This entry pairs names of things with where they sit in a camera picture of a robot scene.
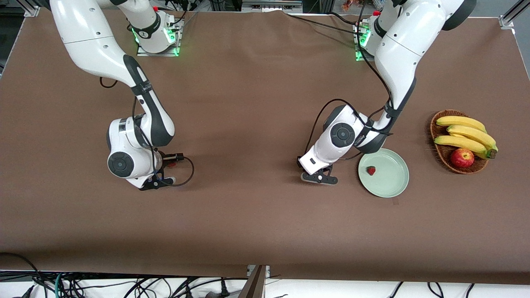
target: banana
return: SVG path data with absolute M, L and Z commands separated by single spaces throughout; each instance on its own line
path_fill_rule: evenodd
M 494 159 L 497 151 L 488 150 L 484 145 L 479 142 L 473 141 L 468 138 L 461 138 L 455 136 L 439 136 L 434 139 L 434 142 L 438 145 L 449 145 L 459 148 L 466 148 L 475 153 L 478 153 L 479 157 L 486 157 L 487 159 Z
M 465 138 L 463 135 L 459 135 L 459 134 L 451 134 L 449 133 L 450 135 L 454 136 L 454 137 L 459 137 L 459 138 Z
M 447 131 L 450 134 L 463 135 L 468 139 L 472 139 L 473 141 L 479 142 L 484 145 L 486 149 L 494 149 L 498 151 L 495 139 L 487 133 L 476 128 L 463 125 L 451 125 L 447 127 Z
M 485 133 L 486 132 L 486 127 L 484 126 L 484 124 L 480 123 L 479 121 L 473 119 L 473 118 L 469 118 L 469 117 L 462 117 L 462 116 L 444 116 L 444 117 L 440 117 L 436 120 L 436 124 L 438 124 L 439 126 L 450 126 L 450 125 L 454 125 L 454 124 L 457 124 L 457 125 L 464 125 L 464 126 L 469 126 L 469 127 L 473 127 L 473 128 L 476 128 L 478 130 L 481 130 Z

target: light green plate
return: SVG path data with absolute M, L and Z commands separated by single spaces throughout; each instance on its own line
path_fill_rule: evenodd
M 373 176 L 366 171 L 369 166 L 375 167 Z M 401 156 L 392 150 L 382 148 L 376 153 L 363 155 L 358 171 L 364 187 L 378 197 L 395 197 L 409 184 L 409 168 Z

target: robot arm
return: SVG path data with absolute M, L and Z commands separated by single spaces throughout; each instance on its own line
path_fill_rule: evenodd
M 390 89 L 391 98 L 385 104 L 380 119 L 375 122 L 354 111 L 349 105 L 335 108 L 324 124 L 324 133 L 299 159 L 307 172 L 305 178 L 303 174 L 302 179 L 320 183 L 318 177 L 322 175 L 313 174 L 329 167 L 352 146 L 365 154 L 377 152 L 383 146 L 390 129 L 414 90 L 414 74 L 418 62 L 463 2 L 466 0 L 386 1 L 379 18 L 385 20 L 384 25 L 392 25 L 385 31 L 377 19 L 370 21 L 373 35 L 370 36 L 367 47 L 373 49 L 373 42 L 380 40 L 375 50 L 375 65 Z M 399 17 L 396 13 L 396 3 L 402 5 Z M 466 6 L 466 10 L 471 13 L 473 8 L 469 10 Z M 462 19 L 460 23 L 468 15 L 463 18 L 459 16 L 459 21 Z M 392 21 L 392 16 L 397 17 L 395 22 Z
M 160 25 L 160 17 L 157 17 L 159 15 L 153 11 L 148 0 L 50 1 L 57 29 L 72 61 L 90 74 L 113 78 L 128 85 L 145 111 L 134 119 L 131 116 L 114 120 L 107 133 L 111 151 L 108 158 L 109 170 L 141 188 L 162 164 L 158 152 L 153 164 L 149 144 L 153 147 L 167 145 L 174 136 L 175 128 L 138 62 L 125 54 L 116 43 L 100 9 L 100 5 L 109 4 L 118 4 L 122 11 L 127 11 L 133 27 L 135 24 L 147 24 L 151 21 L 159 22 L 158 26 L 151 28 L 164 30 L 165 26 Z M 165 38 L 163 32 L 157 33 L 158 31 L 151 29 L 147 31 L 149 35 L 145 35 L 143 46 L 158 49 L 166 47 L 167 39 L 162 42 L 156 40 L 157 36 Z

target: fruit basket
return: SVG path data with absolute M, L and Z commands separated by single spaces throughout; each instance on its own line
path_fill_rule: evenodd
M 430 133 L 433 140 L 438 136 L 447 135 L 447 127 L 436 125 L 436 120 L 443 116 L 469 117 L 468 115 L 457 110 L 443 110 L 436 113 L 436 115 L 434 115 L 430 122 Z M 487 160 L 484 160 L 475 155 L 475 162 L 469 168 L 458 168 L 451 164 L 451 153 L 455 151 L 455 147 L 434 144 L 434 149 L 436 150 L 435 154 L 438 155 L 441 162 L 446 165 L 451 171 L 458 174 L 475 174 L 477 172 L 482 171 L 482 169 L 484 169 L 488 164 Z

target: brown table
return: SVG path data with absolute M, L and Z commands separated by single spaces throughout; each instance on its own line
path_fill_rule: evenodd
M 106 14 L 134 54 L 125 17 Z M 334 187 L 299 178 L 295 158 L 324 103 L 370 113 L 386 101 L 351 44 L 282 12 L 199 13 L 180 57 L 138 57 L 177 129 L 163 150 L 191 157 L 196 175 L 141 192 L 106 166 L 105 132 L 130 115 L 131 91 L 78 69 L 48 11 L 26 19 L 0 81 L 0 249 L 42 270 L 244 276 L 269 264 L 283 278 L 530 283 L 530 84 L 514 36 L 469 19 L 426 53 L 385 144 L 410 170 L 395 199 L 362 187 L 357 160 L 336 163 Z M 484 171 L 460 176 L 435 160 L 425 126 L 448 108 L 497 139 Z M 189 166 L 172 172 L 185 179 Z

